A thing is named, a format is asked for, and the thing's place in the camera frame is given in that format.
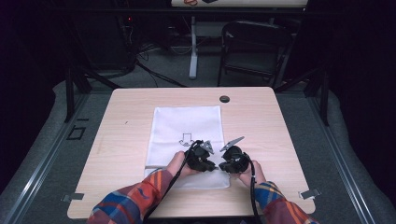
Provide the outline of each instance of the small black object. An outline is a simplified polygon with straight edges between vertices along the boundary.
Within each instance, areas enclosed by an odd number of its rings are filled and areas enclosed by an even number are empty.
[[[226,95],[222,95],[222,96],[220,96],[220,101],[222,103],[228,103],[228,102],[230,102],[230,97],[228,97]]]
[[[249,157],[245,152],[242,153],[241,148],[237,146],[230,147],[222,156],[225,162],[219,165],[222,171],[229,174],[238,174],[246,171],[249,165]]]
[[[204,1],[205,3],[212,3],[212,2],[216,2],[216,1],[218,1],[218,0],[202,0],[202,1]]]
[[[205,148],[201,147],[203,142],[204,141],[198,140],[192,143],[189,150],[187,150],[184,155],[186,156],[187,164],[192,170],[212,172],[216,169],[216,164],[207,159],[210,155]]]

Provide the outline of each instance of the chair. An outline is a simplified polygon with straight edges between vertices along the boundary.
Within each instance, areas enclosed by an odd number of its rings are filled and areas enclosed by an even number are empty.
[[[267,86],[274,87],[280,67],[292,43],[283,27],[255,22],[231,21],[222,32],[221,61],[218,86],[224,69],[262,77]]]

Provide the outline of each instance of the black cable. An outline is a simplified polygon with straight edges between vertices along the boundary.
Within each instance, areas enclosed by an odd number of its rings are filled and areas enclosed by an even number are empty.
[[[248,162],[250,163],[250,170],[251,170],[251,179],[250,179],[250,200],[251,200],[251,207],[253,209],[253,214],[256,219],[257,224],[261,224],[260,216],[259,213],[257,212],[257,206],[256,206],[256,196],[254,195],[254,185],[256,184],[256,171],[254,169],[253,161],[250,159],[249,155],[244,153],[235,153],[241,156],[244,156],[245,158],[248,159]]]
[[[191,149],[191,147],[189,148],[189,150],[187,150],[187,154],[186,154],[185,157],[184,157],[184,161],[181,163],[180,168],[178,169],[177,173],[175,174],[175,176],[172,178],[171,182],[169,183],[169,186],[168,186],[168,188],[166,189],[166,192],[165,192],[165,194],[163,195],[163,198],[164,198],[165,195],[168,193],[168,191],[172,188],[172,186],[175,184],[175,182],[177,181],[178,177],[180,176],[181,170],[183,170],[184,165],[186,165],[186,163],[187,163],[187,158],[188,158],[188,156],[189,156],[189,154],[190,154],[190,149]],[[155,205],[154,207],[152,207],[152,208],[146,213],[145,217],[143,218],[143,223],[149,218],[149,216],[151,216],[151,214],[154,212],[154,210],[158,207],[158,204]]]
[[[181,84],[181,83],[179,83],[179,82],[177,82],[177,81],[175,81],[175,80],[173,80],[172,78],[170,78],[170,77],[166,77],[166,76],[163,76],[163,75],[161,75],[161,74],[158,74],[158,73],[155,73],[155,72],[153,72],[153,71],[151,71],[149,68],[147,68],[145,65],[143,65],[141,62],[139,62],[137,59],[136,59],[136,65],[138,65],[139,67],[141,67],[141,68],[143,68],[145,71],[147,71],[148,73],[150,73],[151,75],[153,75],[153,76],[155,76],[155,77],[157,77],[157,78],[160,78],[160,79],[162,79],[162,80],[164,80],[164,81],[167,81],[167,82],[169,82],[169,83],[171,83],[171,84],[174,84],[174,85],[177,85],[177,86],[179,86],[179,87],[183,87],[183,88],[186,88],[187,86],[185,86],[185,85],[183,85],[183,84]]]

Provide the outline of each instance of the wooden table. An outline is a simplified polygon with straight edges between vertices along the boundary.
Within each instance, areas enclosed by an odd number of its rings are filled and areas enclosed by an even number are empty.
[[[222,95],[231,101],[222,103]],[[71,202],[67,215],[87,218],[109,192],[143,179],[156,106],[200,105],[220,105],[224,142],[245,136],[237,145],[266,178],[306,213],[315,211],[312,200],[299,198],[308,186],[272,89],[169,88],[113,92],[76,189],[84,197]],[[252,215],[248,188],[232,179],[227,189],[171,189],[151,217]]]

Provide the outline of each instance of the metal bracket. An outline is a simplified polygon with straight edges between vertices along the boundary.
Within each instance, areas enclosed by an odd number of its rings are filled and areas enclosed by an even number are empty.
[[[315,199],[315,197],[319,196],[321,194],[319,189],[310,189],[305,192],[298,192],[300,198],[303,198],[304,200],[306,199]]]
[[[64,194],[61,201],[65,203],[71,203],[72,200],[82,200],[83,197],[83,193],[72,193],[70,195]]]

